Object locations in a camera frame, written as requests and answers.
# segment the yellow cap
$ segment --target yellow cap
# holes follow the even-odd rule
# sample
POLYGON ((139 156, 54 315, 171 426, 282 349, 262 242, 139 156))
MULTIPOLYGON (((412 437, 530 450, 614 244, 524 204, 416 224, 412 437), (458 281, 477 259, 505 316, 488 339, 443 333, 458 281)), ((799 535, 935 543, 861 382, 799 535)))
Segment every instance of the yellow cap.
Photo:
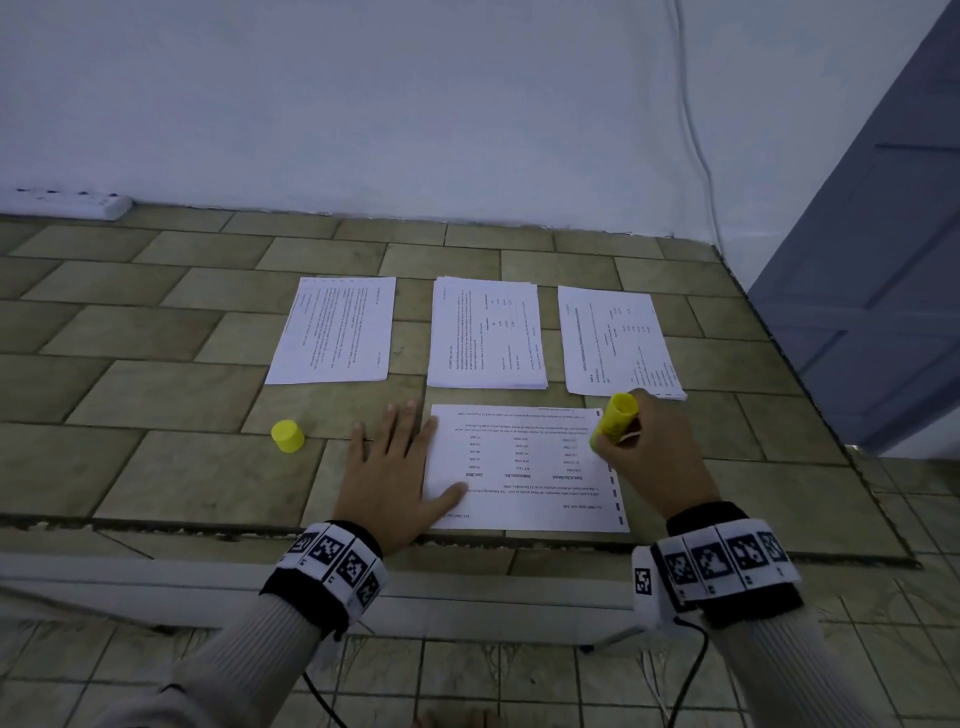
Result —
POLYGON ((280 420, 271 427, 270 436, 284 452, 296 452, 303 447, 303 432, 293 420, 280 420))
POLYGON ((607 402, 607 409, 597 423, 597 427, 590 436, 590 446, 593 447, 593 440, 598 432, 603 432, 607 437, 616 442, 627 431, 627 427, 634 420, 639 408, 636 406, 636 400, 633 395, 626 392, 618 392, 607 402))

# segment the person's right hand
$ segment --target person's right hand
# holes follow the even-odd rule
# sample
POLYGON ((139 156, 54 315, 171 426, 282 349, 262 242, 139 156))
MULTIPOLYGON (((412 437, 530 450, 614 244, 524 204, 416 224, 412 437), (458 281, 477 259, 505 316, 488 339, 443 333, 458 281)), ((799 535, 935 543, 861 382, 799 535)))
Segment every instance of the person's right hand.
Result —
POLYGON ((679 404, 658 400, 642 389, 630 394, 639 408, 639 436, 615 444, 598 434, 596 453, 665 519, 720 500, 720 491, 679 404))

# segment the blue door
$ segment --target blue door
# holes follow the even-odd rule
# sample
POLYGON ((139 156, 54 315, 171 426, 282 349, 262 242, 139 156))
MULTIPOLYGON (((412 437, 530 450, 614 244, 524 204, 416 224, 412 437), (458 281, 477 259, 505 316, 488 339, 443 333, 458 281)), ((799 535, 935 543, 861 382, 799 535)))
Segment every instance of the blue door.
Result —
POLYGON ((960 0, 749 296, 846 444, 884 449, 960 403, 960 0))

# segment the person's left hand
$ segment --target person's left hand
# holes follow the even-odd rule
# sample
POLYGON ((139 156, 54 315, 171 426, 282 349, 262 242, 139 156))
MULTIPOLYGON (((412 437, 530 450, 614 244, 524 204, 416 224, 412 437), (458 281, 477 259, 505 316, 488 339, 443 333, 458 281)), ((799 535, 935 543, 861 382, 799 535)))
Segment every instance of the person's left hand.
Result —
POLYGON ((467 483, 454 483, 433 500, 420 498, 423 465, 430 438, 437 430, 437 418, 427 420, 420 434, 413 437, 416 417, 417 403, 413 400, 407 402, 399 421, 396 406, 388 406, 366 460, 363 423, 353 426, 347 474, 333 507, 334 519, 351 521, 370 531, 384 556, 409 546, 467 492, 467 483))

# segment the white paper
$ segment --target white paper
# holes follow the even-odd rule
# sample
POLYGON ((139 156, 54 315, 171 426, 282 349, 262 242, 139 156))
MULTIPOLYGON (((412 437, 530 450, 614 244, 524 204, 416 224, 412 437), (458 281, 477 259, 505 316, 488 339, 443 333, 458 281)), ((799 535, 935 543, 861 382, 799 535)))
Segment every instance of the white paper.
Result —
POLYGON ((434 404, 425 497, 469 490, 434 528, 621 533, 616 473, 590 449, 599 409, 434 404))
POLYGON ((567 390, 608 397, 642 387, 686 399, 649 295, 566 286, 557 295, 567 390))
POLYGON ((396 279, 301 278, 267 384, 387 378, 396 279))
POLYGON ((546 389, 533 283, 439 278, 433 284, 431 387, 546 389))

